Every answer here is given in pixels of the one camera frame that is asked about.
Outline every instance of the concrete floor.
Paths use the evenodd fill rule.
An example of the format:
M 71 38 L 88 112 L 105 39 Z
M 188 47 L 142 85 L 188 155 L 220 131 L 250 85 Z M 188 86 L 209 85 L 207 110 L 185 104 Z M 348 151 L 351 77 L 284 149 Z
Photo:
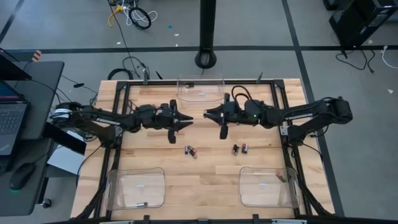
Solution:
M 125 25 L 118 15 L 129 47 L 193 47 L 199 43 L 199 1 L 141 0 L 145 10 L 156 10 L 158 19 L 149 30 Z M 334 46 L 331 15 L 322 0 L 287 0 L 298 42 L 301 46 Z M 15 1 L 0 2 L 0 29 L 14 11 Z M 29 0 L 21 9 L 0 47 L 24 49 L 123 48 L 117 26 L 108 27 L 110 15 L 106 1 Z M 398 45 L 398 23 L 384 24 L 371 38 L 372 44 Z M 215 46 L 293 46 L 281 0 L 219 0 L 217 2 Z M 303 51 L 303 59 L 315 99 L 343 96 L 354 113 L 345 126 L 332 125 L 325 138 L 335 172 L 343 210 L 347 217 L 398 220 L 398 70 L 387 67 L 380 51 L 371 62 L 376 71 L 359 71 L 335 59 L 335 51 Z M 176 78 L 181 73 L 200 74 L 194 64 L 196 51 L 136 52 L 152 73 Z M 217 51 L 218 62 L 205 73 L 222 73 L 225 78 L 301 78 L 296 53 L 291 50 Z M 109 72 L 121 68 L 127 53 L 44 54 L 41 61 L 65 62 L 63 75 L 98 89 Z M 389 63 L 398 66 L 398 51 L 389 50 Z M 349 55 L 349 62 L 364 63 L 360 52 Z M 92 94 L 74 89 L 62 79 L 60 89 L 72 100 L 88 103 Z M 29 217 L 1 217 L 0 223 L 45 223 L 69 217 L 75 191 L 74 178 L 50 180 L 46 197 L 54 201 L 51 209 L 36 207 Z

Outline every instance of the wooden table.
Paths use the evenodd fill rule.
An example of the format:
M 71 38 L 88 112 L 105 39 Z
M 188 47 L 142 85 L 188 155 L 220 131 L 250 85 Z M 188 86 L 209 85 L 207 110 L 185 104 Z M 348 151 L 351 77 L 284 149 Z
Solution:
M 300 80 L 286 79 L 284 82 L 289 106 L 305 104 Z M 273 105 L 271 88 L 264 88 L 264 85 L 245 86 L 254 99 Z M 112 110 L 115 88 L 116 81 L 101 82 L 97 108 Z M 226 85 L 224 91 L 230 93 L 231 88 L 232 85 Z M 159 106 L 161 103 L 168 103 L 170 99 L 177 99 L 176 87 L 133 86 L 129 98 L 137 105 L 150 103 Z M 177 103 L 181 113 L 194 117 L 194 124 L 176 135 L 177 143 L 169 144 L 166 130 L 142 129 L 135 134 L 124 133 L 119 163 L 120 170 L 163 168 L 165 203 L 160 208 L 115 210 L 112 212 L 112 220 L 142 220 L 144 215 L 150 215 L 151 220 L 250 219 L 253 214 L 259 214 L 260 218 L 294 217 L 291 208 L 245 207 L 238 196 L 238 177 L 242 167 L 285 167 L 277 128 L 230 124 L 228 138 L 220 140 L 220 127 L 203 118 L 203 110 L 206 108 L 183 108 L 178 100 Z M 238 156 L 233 156 L 232 146 L 240 146 L 242 143 L 249 145 L 248 154 L 239 153 Z M 305 143 L 317 148 L 314 138 L 306 138 Z M 198 159 L 184 154 L 186 144 L 198 151 Z M 85 156 L 90 155 L 98 146 L 98 141 L 89 143 Z M 333 213 L 319 154 L 305 146 L 299 147 L 299 150 L 308 188 Z M 78 215 L 96 192 L 103 156 L 104 150 L 100 149 L 83 166 L 71 217 Z

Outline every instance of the laptop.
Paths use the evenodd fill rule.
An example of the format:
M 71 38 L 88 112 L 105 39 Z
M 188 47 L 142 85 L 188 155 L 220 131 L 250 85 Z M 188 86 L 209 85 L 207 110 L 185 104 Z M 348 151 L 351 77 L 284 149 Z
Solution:
M 28 107 L 22 95 L 0 81 L 0 156 L 11 155 Z

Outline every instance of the computer tower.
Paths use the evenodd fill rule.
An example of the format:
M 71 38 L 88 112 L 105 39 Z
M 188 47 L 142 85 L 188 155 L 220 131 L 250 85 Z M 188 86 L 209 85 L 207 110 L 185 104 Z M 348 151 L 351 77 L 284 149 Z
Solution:
M 329 19 L 342 46 L 362 45 L 398 9 L 398 0 L 347 0 Z

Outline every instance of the clear plastic bin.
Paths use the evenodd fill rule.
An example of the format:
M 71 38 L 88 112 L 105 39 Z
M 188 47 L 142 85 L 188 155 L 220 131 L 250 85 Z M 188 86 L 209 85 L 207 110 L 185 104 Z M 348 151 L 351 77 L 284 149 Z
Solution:
M 106 184 L 106 209 L 159 208 L 164 203 L 165 177 L 161 168 L 112 170 Z
M 224 78 L 216 75 L 186 75 L 177 79 L 177 98 L 185 108 L 211 108 L 224 102 Z
M 291 168 L 243 167 L 239 174 L 239 198 L 247 207 L 298 208 L 297 175 Z

